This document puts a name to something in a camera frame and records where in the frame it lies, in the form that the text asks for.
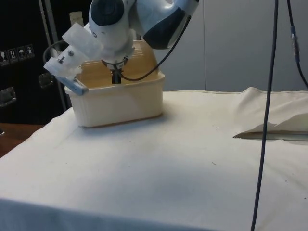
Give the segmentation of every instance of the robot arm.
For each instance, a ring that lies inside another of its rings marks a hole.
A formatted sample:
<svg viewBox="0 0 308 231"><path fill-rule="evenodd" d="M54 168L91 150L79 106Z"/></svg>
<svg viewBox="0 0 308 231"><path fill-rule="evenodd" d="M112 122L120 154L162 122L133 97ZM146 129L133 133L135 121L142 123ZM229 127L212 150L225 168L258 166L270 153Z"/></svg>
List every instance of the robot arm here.
<svg viewBox="0 0 308 231"><path fill-rule="evenodd" d="M134 53L132 29L153 49L168 49L198 3L199 0L93 0L89 23L84 28L73 25L63 36L70 46L44 67L78 95L87 91L75 78L86 60L102 60L113 74L113 83L121 83L118 71Z"/></svg>

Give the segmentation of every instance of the metal latch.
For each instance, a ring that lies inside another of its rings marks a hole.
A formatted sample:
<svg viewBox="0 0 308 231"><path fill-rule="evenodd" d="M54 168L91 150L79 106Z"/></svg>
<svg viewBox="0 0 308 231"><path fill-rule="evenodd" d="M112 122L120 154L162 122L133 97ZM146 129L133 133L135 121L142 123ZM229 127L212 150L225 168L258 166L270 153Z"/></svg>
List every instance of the metal latch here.
<svg viewBox="0 0 308 231"><path fill-rule="evenodd" d="M17 100L14 88L10 87L0 91L0 108L6 107Z"/></svg>
<svg viewBox="0 0 308 231"><path fill-rule="evenodd" d="M38 78L39 85L42 89L47 88L54 83L53 76L50 73L39 75Z"/></svg>

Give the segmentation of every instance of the black cable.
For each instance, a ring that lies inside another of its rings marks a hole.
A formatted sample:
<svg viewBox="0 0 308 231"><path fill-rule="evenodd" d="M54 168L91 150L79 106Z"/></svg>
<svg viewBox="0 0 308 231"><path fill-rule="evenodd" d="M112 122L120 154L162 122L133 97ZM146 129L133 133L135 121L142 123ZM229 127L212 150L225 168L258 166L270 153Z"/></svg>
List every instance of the black cable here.
<svg viewBox="0 0 308 231"><path fill-rule="evenodd" d="M300 65L299 45L298 45L297 36L296 36L296 29L295 29L295 25L294 25L294 21L293 21L291 0L287 0L287 3L288 3L290 24L291 24L292 45L293 45L293 50L294 50L296 66L297 66L298 72L300 74L300 77L302 78L306 88L308 88L308 82L307 82L307 80L306 80L306 78L303 74L303 71L302 71L302 68L301 68L301 65Z"/></svg>
<svg viewBox="0 0 308 231"><path fill-rule="evenodd" d="M184 32L185 32L185 30L186 30L186 28L187 28L191 18L192 18L191 16L188 16L188 18L186 20L186 23L185 23L185 26L184 26L182 32L180 33L180 36L178 37L177 41L174 43L174 45L172 46L172 48L170 49L168 54L162 59L162 61L160 61L159 64L157 64L156 67L154 67L149 73L147 73L146 75L144 75L144 76L142 76L140 78L128 78L128 77L124 76L122 73L120 73L120 71L118 70L116 65L114 65L115 70L117 72L119 72L121 74L122 78L127 80L127 81L137 82L137 81L141 81L141 80L147 78L150 74L152 74L155 70L157 70L161 66L161 64L163 64L166 61L166 59L170 56L170 54L173 52L173 50L175 49L175 47L179 43L180 39L182 38L182 36L183 36L183 34L184 34Z"/></svg>
<svg viewBox="0 0 308 231"><path fill-rule="evenodd" d="M300 63L299 62L296 62L296 66L297 66L297 69L298 69L298 72L300 74L300 77L302 78L305 86L308 88L308 82L303 74L303 71L302 71L302 67L300 66Z"/></svg>
<svg viewBox="0 0 308 231"><path fill-rule="evenodd" d="M258 176L255 208L254 208L253 221L252 221L252 225L251 225L251 231L254 231L255 228L256 228L259 198L260 198L260 192L261 192L261 183L262 183L262 176L263 176L263 166L264 166L264 159L265 159L265 146L266 146L268 120L269 120L269 112L270 112L270 108L269 108L270 107L270 97L271 97L271 91L272 91L272 85L273 85L276 45L277 45L278 8L279 8L279 0L275 0L273 45L272 45L272 53L271 53L271 61L270 61L270 72L269 72L269 83L268 83L268 91L267 91L266 109L265 109L265 115L264 115L262 150L261 150L261 159L260 159L260 167L259 167L259 176Z"/></svg>
<svg viewBox="0 0 308 231"><path fill-rule="evenodd" d="M50 45L43 53L43 62L44 64L47 62L47 54L51 51L52 48L55 48L57 46L67 44L64 40L55 42L54 44Z"/></svg>
<svg viewBox="0 0 308 231"><path fill-rule="evenodd" d="M294 26L291 1L288 0L287 3L288 3L288 11L289 11L290 23L291 23L291 26Z"/></svg>

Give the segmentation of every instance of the white fabric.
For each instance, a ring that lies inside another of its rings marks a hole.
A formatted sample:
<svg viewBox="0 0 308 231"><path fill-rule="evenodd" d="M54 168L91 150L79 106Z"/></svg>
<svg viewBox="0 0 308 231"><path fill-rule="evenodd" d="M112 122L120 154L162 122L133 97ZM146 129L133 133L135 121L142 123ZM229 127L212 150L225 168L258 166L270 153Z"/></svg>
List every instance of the white fabric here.
<svg viewBox="0 0 308 231"><path fill-rule="evenodd" d="M161 118L109 128L69 110L0 159L0 231L249 230L261 142L232 137L250 91L167 92ZM307 176L308 143L267 144L257 230L308 230Z"/></svg>
<svg viewBox="0 0 308 231"><path fill-rule="evenodd" d="M237 133L263 130L266 92L249 88L230 105ZM268 131L308 132L308 92L274 92Z"/></svg>

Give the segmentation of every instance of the cream plastic container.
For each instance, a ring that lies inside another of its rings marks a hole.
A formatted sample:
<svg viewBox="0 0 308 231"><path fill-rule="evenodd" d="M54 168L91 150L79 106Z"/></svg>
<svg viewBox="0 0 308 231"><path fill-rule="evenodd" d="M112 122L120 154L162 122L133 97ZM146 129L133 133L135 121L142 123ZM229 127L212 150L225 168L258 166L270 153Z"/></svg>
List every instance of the cream plastic container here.
<svg viewBox="0 0 308 231"><path fill-rule="evenodd" d="M152 70L157 62L153 50L144 41L134 41L135 53L124 68L124 75L139 78ZM102 62L87 62L77 78L89 88L82 96L70 89L70 96L78 124L93 128L156 117L163 112L165 76L153 72L139 82L122 81L113 85L110 71Z"/></svg>

